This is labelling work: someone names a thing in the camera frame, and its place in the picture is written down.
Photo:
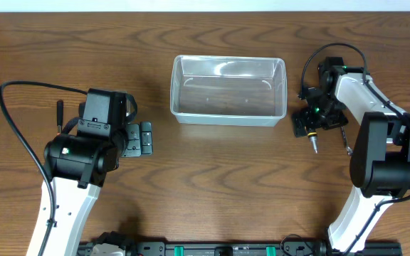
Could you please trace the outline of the stubby yellow black screwdriver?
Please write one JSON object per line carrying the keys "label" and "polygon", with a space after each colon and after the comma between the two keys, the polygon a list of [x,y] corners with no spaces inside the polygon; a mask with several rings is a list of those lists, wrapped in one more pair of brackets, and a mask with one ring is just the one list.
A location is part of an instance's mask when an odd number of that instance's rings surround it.
{"label": "stubby yellow black screwdriver", "polygon": [[307,134],[310,143],[312,144],[313,151],[317,154],[318,153],[318,144],[317,144],[317,132],[309,132]]}

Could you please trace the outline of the small silver wrench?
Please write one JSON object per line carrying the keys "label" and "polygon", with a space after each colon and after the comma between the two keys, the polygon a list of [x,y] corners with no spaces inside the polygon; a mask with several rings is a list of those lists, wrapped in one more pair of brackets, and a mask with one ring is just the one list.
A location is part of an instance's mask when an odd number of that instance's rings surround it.
{"label": "small silver wrench", "polygon": [[342,140],[343,140],[344,148],[345,148],[345,150],[346,150],[346,152],[347,152],[347,155],[348,155],[348,156],[351,156],[352,153],[353,153],[353,150],[352,150],[352,148],[349,146],[349,143],[348,143],[348,141],[347,141],[347,135],[346,135],[346,133],[345,133],[345,128],[344,128],[344,127],[340,127],[340,130],[341,130],[341,134],[342,134]]}

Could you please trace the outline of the clear plastic container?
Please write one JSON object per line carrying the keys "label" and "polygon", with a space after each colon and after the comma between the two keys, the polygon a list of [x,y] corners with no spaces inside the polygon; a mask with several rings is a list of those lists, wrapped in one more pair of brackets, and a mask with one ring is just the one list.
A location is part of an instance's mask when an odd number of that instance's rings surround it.
{"label": "clear plastic container", "polygon": [[287,114],[281,58],[178,55],[170,111],[181,124],[274,127]]}

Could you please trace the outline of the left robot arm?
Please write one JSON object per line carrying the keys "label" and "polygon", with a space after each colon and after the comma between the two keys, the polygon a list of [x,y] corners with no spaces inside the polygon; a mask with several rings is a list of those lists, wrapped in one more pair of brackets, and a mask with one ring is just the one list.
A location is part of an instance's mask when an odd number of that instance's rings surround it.
{"label": "left robot arm", "polygon": [[47,179],[28,255],[74,255],[107,173],[121,158],[150,155],[152,125],[133,122],[137,103],[125,92],[90,89],[75,127],[44,150]]}

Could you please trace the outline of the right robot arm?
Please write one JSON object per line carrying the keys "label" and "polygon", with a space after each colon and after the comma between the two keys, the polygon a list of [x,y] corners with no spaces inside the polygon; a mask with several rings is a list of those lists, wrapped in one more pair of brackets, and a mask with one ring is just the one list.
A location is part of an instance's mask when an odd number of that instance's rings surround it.
{"label": "right robot arm", "polygon": [[301,90],[306,107],[292,116],[296,137],[317,147],[318,129],[343,129],[349,110],[359,123],[354,147],[348,148],[350,195],[327,240],[316,243],[314,255],[392,255],[388,245],[367,246],[366,240],[383,213],[410,200],[410,114],[377,89],[367,69],[346,66],[341,57],[327,57],[318,67],[320,84]]}

